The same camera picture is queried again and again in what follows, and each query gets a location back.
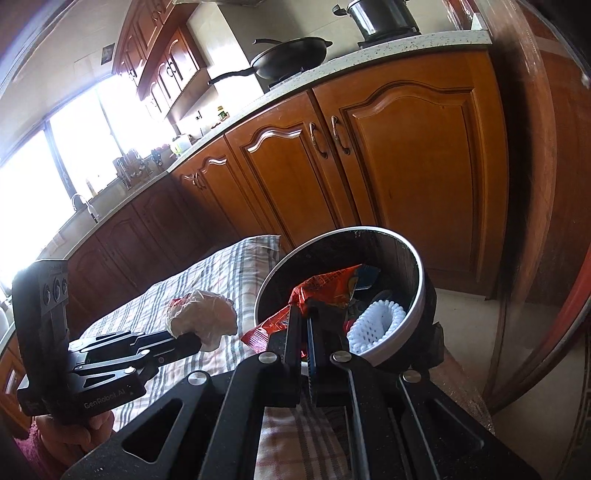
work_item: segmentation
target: bright window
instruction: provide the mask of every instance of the bright window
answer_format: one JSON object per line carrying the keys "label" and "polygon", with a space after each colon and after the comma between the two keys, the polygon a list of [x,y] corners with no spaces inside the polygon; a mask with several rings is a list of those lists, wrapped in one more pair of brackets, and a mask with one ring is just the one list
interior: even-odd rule
{"label": "bright window", "polygon": [[0,280],[31,264],[74,213],[40,131],[0,167]]}
{"label": "bright window", "polygon": [[117,177],[121,156],[94,89],[72,100],[50,119],[57,149],[76,191],[94,196]]}
{"label": "bright window", "polygon": [[169,144],[176,136],[168,120],[152,119],[128,78],[114,75],[100,82],[96,90],[125,153],[134,148],[145,158],[153,148]]}

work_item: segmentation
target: cabinet door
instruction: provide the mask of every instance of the cabinet door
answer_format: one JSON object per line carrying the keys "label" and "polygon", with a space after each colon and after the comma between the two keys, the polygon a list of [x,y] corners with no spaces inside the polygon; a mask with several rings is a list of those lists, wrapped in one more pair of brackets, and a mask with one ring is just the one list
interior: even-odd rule
{"label": "cabinet door", "polygon": [[166,19],[171,14],[174,8],[173,0],[155,0],[154,5],[156,6],[156,10],[160,14],[160,18],[162,18],[162,22],[166,22]]}
{"label": "cabinet door", "polygon": [[7,348],[0,358],[0,410],[11,433],[19,438],[25,438],[31,426],[31,418],[22,412],[17,399],[17,388],[24,377],[21,359]]}
{"label": "cabinet door", "polygon": [[246,121],[226,138],[285,246],[295,248],[356,223],[340,164],[307,92]]}
{"label": "cabinet door", "polygon": [[152,80],[150,81],[150,91],[144,100],[144,103],[152,118],[160,121],[166,116],[170,107],[168,106],[166,95],[164,94],[164,89],[162,88],[159,79],[160,77],[156,74],[152,77]]}
{"label": "cabinet door", "polygon": [[172,106],[181,94],[181,88],[178,85],[173,69],[174,67],[171,67],[171,61],[166,55],[160,59],[160,64],[156,69],[156,76],[161,82],[162,91],[169,106]]}
{"label": "cabinet door", "polygon": [[271,233],[271,226],[221,137],[173,171],[182,191],[203,206],[216,236],[237,241]]}
{"label": "cabinet door", "polygon": [[96,237],[140,293],[174,272],[131,204],[101,226]]}
{"label": "cabinet door", "polygon": [[144,0],[134,16],[134,27],[141,48],[147,57],[162,29],[162,19],[151,0]]}
{"label": "cabinet door", "polygon": [[138,38],[135,31],[131,31],[124,47],[124,53],[127,56],[129,62],[129,73],[133,76],[136,85],[139,83],[139,78],[142,76],[144,71],[146,57],[144,52],[139,46]]}
{"label": "cabinet door", "polygon": [[362,222],[407,237],[436,287],[490,294],[501,259],[508,173],[504,117],[487,53],[396,60],[314,93],[335,129]]}
{"label": "cabinet door", "polygon": [[91,323],[139,295],[96,235],[86,240],[68,260],[68,277],[70,297],[76,298],[84,311],[89,312],[87,317],[68,317],[73,339],[78,338]]}
{"label": "cabinet door", "polygon": [[121,55],[121,63],[119,64],[118,72],[121,75],[127,75],[129,79],[134,83],[135,86],[138,86],[139,77],[136,74],[135,70],[131,66],[131,62],[129,61],[129,57],[125,52]]}
{"label": "cabinet door", "polygon": [[180,30],[174,33],[166,52],[178,85],[181,90],[184,90],[191,78],[199,71],[199,66]]}
{"label": "cabinet door", "polygon": [[191,213],[173,180],[165,177],[133,200],[140,218],[180,272],[197,262],[209,246],[198,212]]}

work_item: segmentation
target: red snack bag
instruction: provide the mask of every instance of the red snack bag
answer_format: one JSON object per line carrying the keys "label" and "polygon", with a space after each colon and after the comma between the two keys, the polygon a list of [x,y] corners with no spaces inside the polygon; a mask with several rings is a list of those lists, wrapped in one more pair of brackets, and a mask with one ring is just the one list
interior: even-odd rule
{"label": "red snack bag", "polygon": [[263,323],[246,332],[242,336],[242,342],[256,353],[266,351],[269,337],[275,332],[287,330],[290,307],[297,305],[302,315],[306,317],[308,313],[306,300],[310,298],[346,309],[357,285],[359,267],[361,265],[315,275],[303,281],[291,291],[289,303]]}

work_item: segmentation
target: pot handle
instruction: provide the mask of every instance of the pot handle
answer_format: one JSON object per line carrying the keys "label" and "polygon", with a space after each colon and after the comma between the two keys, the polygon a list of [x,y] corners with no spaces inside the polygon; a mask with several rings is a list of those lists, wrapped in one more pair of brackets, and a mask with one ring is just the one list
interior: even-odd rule
{"label": "pot handle", "polygon": [[339,4],[336,4],[333,7],[333,13],[337,16],[337,17],[345,17],[347,16],[347,10],[345,10],[344,8],[341,8]]}

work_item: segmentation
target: bottle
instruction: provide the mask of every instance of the bottle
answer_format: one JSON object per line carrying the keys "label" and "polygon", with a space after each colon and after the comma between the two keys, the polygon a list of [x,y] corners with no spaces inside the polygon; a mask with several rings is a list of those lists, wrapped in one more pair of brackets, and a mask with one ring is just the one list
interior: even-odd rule
{"label": "bottle", "polygon": [[223,106],[220,105],[217,107],[217,117],[220,119],[220,122],[223,122],[224,120],[230,118],[230,115],[223,109]]}

